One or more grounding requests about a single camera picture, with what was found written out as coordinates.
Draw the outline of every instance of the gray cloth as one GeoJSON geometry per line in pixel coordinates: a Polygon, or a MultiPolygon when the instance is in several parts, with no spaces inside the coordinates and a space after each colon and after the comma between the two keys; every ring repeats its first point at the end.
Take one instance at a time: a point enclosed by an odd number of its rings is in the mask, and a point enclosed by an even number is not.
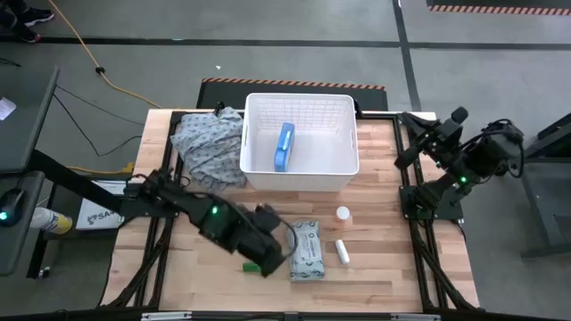
{"type": "Polygon", "coordinates": [[[183,116],[180,133],[170,137],[191,178],[206,190],[219,192],[246,183],[240,170],[243,124],[242,117],[226,107],[218,117],[213,113],[183,116]]]}

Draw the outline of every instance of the white plastic basket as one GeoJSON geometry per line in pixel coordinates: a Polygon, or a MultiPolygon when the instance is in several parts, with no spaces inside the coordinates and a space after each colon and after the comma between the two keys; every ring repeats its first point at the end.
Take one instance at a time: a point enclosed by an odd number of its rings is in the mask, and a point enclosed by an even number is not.
{"type": "Polygon", "coordinates": [[[348,95],[250,94],[240,169],[257,190],[338,192],[359,172],[354,101],[348,95]],[[284,122],[295,125],[286,173],[274,170],[284,122]]]}

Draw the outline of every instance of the white bottle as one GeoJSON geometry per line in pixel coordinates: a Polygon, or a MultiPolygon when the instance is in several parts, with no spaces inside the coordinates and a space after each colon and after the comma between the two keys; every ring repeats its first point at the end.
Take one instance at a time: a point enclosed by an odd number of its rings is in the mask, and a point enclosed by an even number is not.
{"type": "Polygon", "coordinates": [[[345,249],[345,244],[342,240],[335,241],[335,247],[337,248],[337,254],[339,254],[339,260],[343,264],[349,264],[349,253],[345,249]]]}
{"type": "Polygon", "coordinates": [[[70,231],[71,226],[73,226],[73,220],[53,210],[37,207],[34,210],[34,216],[29,226],[62,235],[70,231]]]}
{"type": "Polygon", "coordinates": [[[344,206],[337,208],[335,212],[335,221],[343,227],[350,227],[352,225],[351,212],[344,206]]]}

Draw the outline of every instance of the butcher block tabletop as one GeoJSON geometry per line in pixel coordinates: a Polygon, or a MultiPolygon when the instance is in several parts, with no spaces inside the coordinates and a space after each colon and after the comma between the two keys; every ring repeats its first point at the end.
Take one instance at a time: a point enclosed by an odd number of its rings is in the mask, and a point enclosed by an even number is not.
{"type": "MultiPolygon", "coordinates": [[[[149,111],[135,174],[148,175],[161,166],[172,112],[149,111]]],[[[434,117],[433,113],[424,114],[434,117]]],[[[322,280],[290,282],[286,263],[267,278],[245,273],[242,271],[242,263],[247,261],[244,257],[237,252],[231,255],[206,240],[189,223],[188,217],[181,215],[172,231],[160,309],[422,311],[409,224],[401,215],[398,194],[401,175],[393,165],[397,156],[393,123],[359,120],[357,130],[360,172],[340,193],[258,192],[247,186],[227,189],[222,194],[248,208],[269,203],[289,222],[318,220],[325,265],[322,280]],[[349,208],[351,224],[341,226],[334,221],[339,206],[349,208]],[[343,265],[337,256],[335,240],[340,239],[349,252],[348,265],[343,265]]],[[[442,174],[428,158],[421,158],[421,164],[425,180],[437,179],[442,174]]],[[[103,304],[115,299],[139,268],[149,222],[149,218],[135,218],[119,231],[103,304]]],[[[436,221],[434,233],[443,270],[464,297],[477,306],[462,233],[448,221],[436,221]]],[[[287,252],[285,228],[279,227],[273,235],[287,252]]],[[[147,297],[153,276],[152,271],[147,282],[147,297]]],[[[436,302],[432,273],[427,272],[426,277],[431,298],[436,302]]]]}

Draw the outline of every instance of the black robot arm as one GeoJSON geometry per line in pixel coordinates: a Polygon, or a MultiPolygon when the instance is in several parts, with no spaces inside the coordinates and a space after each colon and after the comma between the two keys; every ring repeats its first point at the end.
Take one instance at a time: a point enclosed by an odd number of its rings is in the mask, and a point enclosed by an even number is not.
{"type": "MultiPolygon", "coordinates": [[[[508,119],[499,119],[482,129],[482,133],[460,142],[462,122],[468,112],[459,107],[444,122],[425,120],[411,113],[400,114],[399,119],[412,134],[410,148],[401,153],[394,165],[407,168],[422,152],[435,161],[445,174],[436,181],[426,182],[409,192],[411,208],[434,213],[446,198],[447,202],[458,202],[468,195],[475,185],[487,182],[495,175],[503,175],[510,169],[509,161],[523,156],[523,133],[508,119]]],[[[518,174],[523,170],[520,162],[518,174]]]]}
{"type": "Polygon", "coordinates": [[[174,218],[185,213],[190,223],[199,228],[200,235],[230,253],[238,250],[261,268],[263,276],[273,273],[286,259],[281,245],[271,235],[285,221],[269,205],[250,211],[213,193],[185,191],[165,170],[154,170],[148,177],[138,176],[145,181],[125,188],[127,199],[121,204],[122,216],[174,218]]]}

